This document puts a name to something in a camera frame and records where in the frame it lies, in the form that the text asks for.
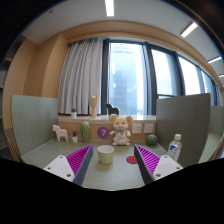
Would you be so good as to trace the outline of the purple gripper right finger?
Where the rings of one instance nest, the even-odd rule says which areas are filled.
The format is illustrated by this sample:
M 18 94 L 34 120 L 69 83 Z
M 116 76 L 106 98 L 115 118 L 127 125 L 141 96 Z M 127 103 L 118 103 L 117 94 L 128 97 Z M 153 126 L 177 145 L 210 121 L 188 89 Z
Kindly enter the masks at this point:
M 145 185 L 182 169 L 182 166 L 168 155 L 159 156 L 137 144 L 134 145 L 134 155 Z

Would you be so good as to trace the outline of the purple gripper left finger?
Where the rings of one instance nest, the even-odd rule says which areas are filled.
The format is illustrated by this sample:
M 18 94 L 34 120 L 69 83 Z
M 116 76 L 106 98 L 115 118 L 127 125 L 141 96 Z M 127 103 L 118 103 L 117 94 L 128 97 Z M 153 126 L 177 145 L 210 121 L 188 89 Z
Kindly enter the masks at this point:
M 68 156 L 59 155 L 44 170 L 81 186 L 93 156 L 93 146 L 85 146 Z

